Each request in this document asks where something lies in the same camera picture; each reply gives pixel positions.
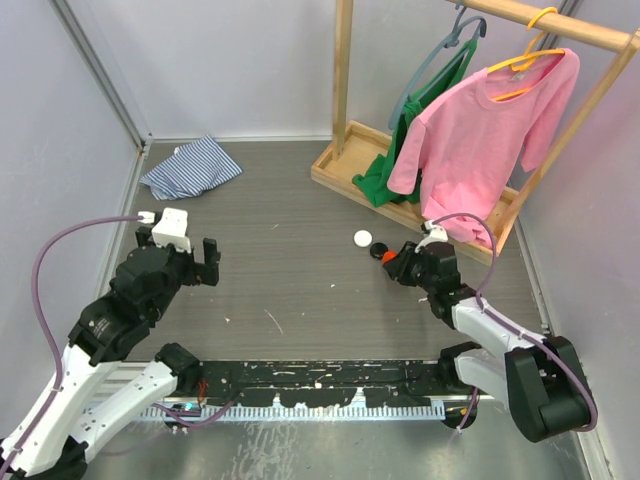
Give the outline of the white earbud charging case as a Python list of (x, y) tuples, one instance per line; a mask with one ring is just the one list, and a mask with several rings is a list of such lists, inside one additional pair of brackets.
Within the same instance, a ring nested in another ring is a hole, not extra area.
[(372, 244), (373, 236), (367, 230), (358, 230), (353, 235), (353, 242), (359, 248), (366, 248)]

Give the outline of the wooden clothes rack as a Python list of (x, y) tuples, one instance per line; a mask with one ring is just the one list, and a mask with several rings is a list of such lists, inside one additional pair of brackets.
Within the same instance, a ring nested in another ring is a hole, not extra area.
[[(517, 1), (462, 1), (464, 7), (514, 23), (611, 51), (616, 57), (580, 109), (558, 135), (542, 164), (529, 176), (521, 190), (506, 187), (488, 218), (501, 251), (516, 219), (530, 195), (538, 187), (571, 139), (600, 103), (636, 53), (639, 33), (625, 33)], [(336, 3), (333, 129), (332, 140), (311, 167), (317, 183), (369, 208), (371, 203), (352, 183), (352, 177), (365, 172), (376, 155), (391, 144), (391, 137), (356, 121), (346, 120), (349, 62), (351, 52), (353, 3)]]

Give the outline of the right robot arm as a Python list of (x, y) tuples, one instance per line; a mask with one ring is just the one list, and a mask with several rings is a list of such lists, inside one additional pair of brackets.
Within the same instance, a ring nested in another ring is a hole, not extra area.
[(444, 390), (459, 394), (472, 386), (491, 395), (533, 443), (595, 427), (597, 407), (572, 343), (531, 332), (494, 310), (462, 282), (451, 244), (408, 242), (380, 259), (392, 280), (424, 290), (433, 315), (472, 340), (442, 352)]

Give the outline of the orange earbud charging case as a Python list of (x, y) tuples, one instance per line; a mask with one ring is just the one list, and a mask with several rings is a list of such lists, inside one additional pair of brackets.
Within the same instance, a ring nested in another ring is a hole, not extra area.
[(397, 253), (395, 251), (387, 251), (383, 254), (382, 256), (382, 263), (385, 264), (391, 260), (393, 260), (395, 257), (397, 256)]

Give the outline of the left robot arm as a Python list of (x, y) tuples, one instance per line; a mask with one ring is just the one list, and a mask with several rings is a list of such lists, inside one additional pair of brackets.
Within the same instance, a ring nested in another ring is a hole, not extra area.
[(27, 416), (1, 442), (1, 473), (14, 479), (79, 479), (109, 441), (146, 407), (194, 393), (201, 362), (177, 343), (164, 345), (143, 372), (95, 408), (108, 377), (145, 339), (183, 286), (215, 286), (221, 254), (203, 241), (198, 262), (177, 240), (156, 244), (152, 230), (117, 267), (109, 291), (81, 312), (56, 371)]

